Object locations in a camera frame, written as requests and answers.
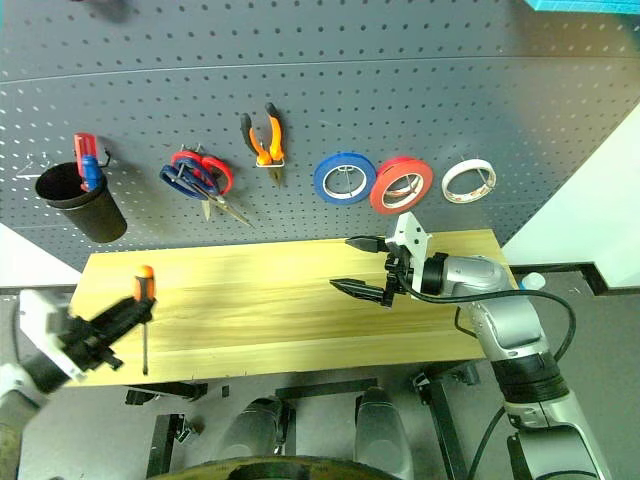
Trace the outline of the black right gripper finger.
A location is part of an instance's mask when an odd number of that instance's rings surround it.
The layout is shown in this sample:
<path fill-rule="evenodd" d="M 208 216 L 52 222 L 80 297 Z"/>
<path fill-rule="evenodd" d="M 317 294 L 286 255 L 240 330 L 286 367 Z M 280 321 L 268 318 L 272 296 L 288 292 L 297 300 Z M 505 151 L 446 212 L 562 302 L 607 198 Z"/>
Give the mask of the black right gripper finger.
<path fill-rule="evenodd" d="M 345 243 L 358 250 L 369 253 L 388 252 L 389 248 L 384 237 L 359 235 L 347 238 Z"/>
<path fill-rule="evenodd" d="M 381 287 L 372 286 L 362 280 L 341 278 L 331 279 L 329 283 L 342 293 L 367 301 L 383 301 L 385 290 Z"/>

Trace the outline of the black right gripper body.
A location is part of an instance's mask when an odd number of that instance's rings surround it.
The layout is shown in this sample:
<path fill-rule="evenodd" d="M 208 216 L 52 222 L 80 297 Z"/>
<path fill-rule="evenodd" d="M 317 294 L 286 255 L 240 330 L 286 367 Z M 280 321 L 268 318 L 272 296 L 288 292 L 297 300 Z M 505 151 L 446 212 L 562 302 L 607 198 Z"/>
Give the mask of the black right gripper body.
<path fill-rule="evenodd" d="M 401 248 L 398 253 L 388 253 L 384 268 L 386 283 L 382 294 L 381 305 L 391 308 L 396 295 L 406 295 L 407 285 L 410 284 L 408 272 L 410 270 L 411 255 L 407 248 Z"/>

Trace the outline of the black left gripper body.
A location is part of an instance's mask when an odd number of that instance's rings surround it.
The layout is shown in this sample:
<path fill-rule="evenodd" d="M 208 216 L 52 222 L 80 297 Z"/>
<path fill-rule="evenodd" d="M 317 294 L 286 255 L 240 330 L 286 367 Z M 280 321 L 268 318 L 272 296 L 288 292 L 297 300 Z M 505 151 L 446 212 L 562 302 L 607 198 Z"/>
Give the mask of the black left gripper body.
<path fill-rule="evenodd" d="M 72 318 L 58 335 L 63 352 L 81 371 L 96 370 L 103 364 L 118 370 L 123 361 L 116 357 L 111 348 L 115 342 L 110 331 L 113 325 L 114 322 L 109 319 L 87 321 L 79 316 Z"/>

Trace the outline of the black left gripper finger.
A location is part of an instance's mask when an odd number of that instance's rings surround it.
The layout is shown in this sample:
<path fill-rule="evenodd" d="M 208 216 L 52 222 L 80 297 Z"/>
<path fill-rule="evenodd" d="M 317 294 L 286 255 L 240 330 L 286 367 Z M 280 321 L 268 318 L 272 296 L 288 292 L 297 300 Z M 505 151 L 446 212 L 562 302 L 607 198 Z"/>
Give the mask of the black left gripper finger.
<path fill-rule="evenodd" d="M 100 313 L 91 325 L 98 331 L 129 331 L 151 319 L 151 300 L 127 297 Z"/>
<path fill-rule="evenodd" d="M 151 320 L 151 306 L 127 306 L 106 313 L 106 320 L 101 330 L 104 345 L 111 345 L 127 334 L 138 324 Z"/>

